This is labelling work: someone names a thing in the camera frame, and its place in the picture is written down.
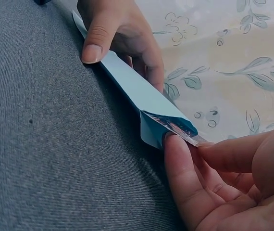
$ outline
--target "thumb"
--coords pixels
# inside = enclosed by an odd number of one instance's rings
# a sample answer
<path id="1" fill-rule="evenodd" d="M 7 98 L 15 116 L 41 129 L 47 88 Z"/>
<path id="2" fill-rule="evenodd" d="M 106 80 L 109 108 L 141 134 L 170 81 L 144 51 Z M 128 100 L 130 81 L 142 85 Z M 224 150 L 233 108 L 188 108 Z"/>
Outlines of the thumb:
<path id="1" fill-rule="evenodd" d="M 82 51 L 83 63 L 94 64 L 102 60 L 111 46 L 119 25 L 120 20 L 110 12 L 102 11 L 94 16 Z"/>
<path id="2" fill-rule="evenodd" d="M 251 173 L 254 155 L 270 132 L 225 140 L 213 146 L 201 146 L 198 152 L 214 169 L 221 172 Z"/>

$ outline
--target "printed picture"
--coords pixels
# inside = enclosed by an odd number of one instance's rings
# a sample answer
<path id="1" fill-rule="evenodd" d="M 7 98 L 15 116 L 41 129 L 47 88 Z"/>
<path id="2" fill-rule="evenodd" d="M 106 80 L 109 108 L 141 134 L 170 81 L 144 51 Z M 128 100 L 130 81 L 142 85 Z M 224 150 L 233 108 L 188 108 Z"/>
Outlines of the printed picture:
<path id="1" fill-rule="evenodd" d="M 192 131 L 190 128 L 191 124 L 189 121 L 173 116 L 157 115 L 150 112 L 142 111 L 148 117 L 161 124 L 168 130 L 174 132 L 175 134 L 182 137 L 184 140 L 188 141 L 193 139 L 197 142 L 205 142 L 206 140 L 199 136 L 196 132 Z"/>

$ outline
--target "hand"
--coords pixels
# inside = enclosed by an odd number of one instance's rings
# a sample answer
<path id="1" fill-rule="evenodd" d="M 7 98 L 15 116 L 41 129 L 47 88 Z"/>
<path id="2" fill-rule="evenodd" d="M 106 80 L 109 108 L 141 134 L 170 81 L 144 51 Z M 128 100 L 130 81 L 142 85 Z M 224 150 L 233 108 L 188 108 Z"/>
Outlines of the hand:
<path id="1" fill-rule="evenodd" d="M 165 165 L 191 230 L 274 231 L 274 130 L 198 149 L 170 135 Z"/>
<path id="2" fill-rule="evenodd" d="M 110 49 L 162 92 L 161 50 L 134 0 L 79 0 L 77 8 L 88 29 L 82 62 L 97 63 Z"/>

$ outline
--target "light blue paper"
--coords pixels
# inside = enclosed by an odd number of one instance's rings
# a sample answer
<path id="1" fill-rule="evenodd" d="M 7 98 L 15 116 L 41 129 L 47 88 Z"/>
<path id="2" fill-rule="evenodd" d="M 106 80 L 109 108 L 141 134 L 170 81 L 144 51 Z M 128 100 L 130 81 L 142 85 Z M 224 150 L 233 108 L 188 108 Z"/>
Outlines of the light blue paper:
<path id="1" fill-rule="evenodd" d="M 80 33 L 85 38 L 87 30 L 82 19 L 74 11 L 73 19 Z M 161 149 L 162 137 L 167 132 L 167 129 L 143 115 L 141 111 L 163 116 L 181 117 L 189 121 L 181 111 L 142 76 L 123 62 L 113 51 L 109 51 L 101 63 L 138 110 L 141 121 L 141 138 L 145 143 Z"/>

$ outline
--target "gray couch cushion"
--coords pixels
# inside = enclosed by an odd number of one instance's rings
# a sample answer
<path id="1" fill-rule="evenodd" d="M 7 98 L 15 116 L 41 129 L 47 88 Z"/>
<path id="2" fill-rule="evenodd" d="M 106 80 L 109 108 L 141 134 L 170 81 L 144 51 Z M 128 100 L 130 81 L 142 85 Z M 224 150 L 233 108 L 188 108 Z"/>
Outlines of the gray couch cushion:
<path id="1" fill-rule="evenodd" d="M 0 231 L 181 230 L 163 156 L 61 1 L 0 0 Z"/>

